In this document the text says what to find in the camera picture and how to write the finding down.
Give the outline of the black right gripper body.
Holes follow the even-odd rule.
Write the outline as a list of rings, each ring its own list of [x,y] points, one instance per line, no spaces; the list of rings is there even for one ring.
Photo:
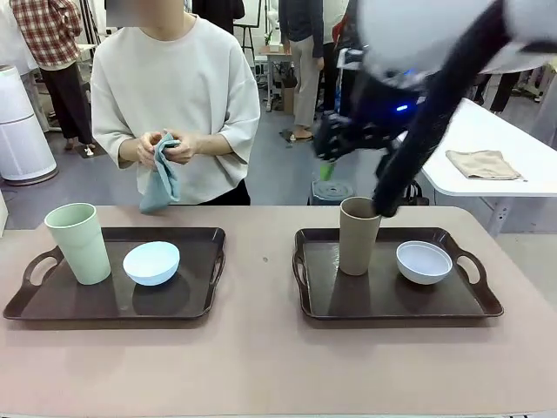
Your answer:
[[[404,125],[361,124],[335,111],[325,111],[313,135],[313,150],[324,161],[335,161],[360,149],[391,151],[393,141],[405,130]]]

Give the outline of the person's left hand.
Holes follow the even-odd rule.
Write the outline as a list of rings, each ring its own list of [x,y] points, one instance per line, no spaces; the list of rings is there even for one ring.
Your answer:
[[[195,134],[177,131],[168,131],[167,133],[178,143],[173,147],[166,148],[164,155],[173,163],[187,164],[198,152],[198,137]]]

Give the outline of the person's right hand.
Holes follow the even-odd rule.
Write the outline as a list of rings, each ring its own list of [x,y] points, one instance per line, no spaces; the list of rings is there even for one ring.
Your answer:
[[[163,134],[161,132],[147,132],[138,139],[137,156],[140,164],[151,170],[156,168],[154,160],[155,147],[162,138]]]

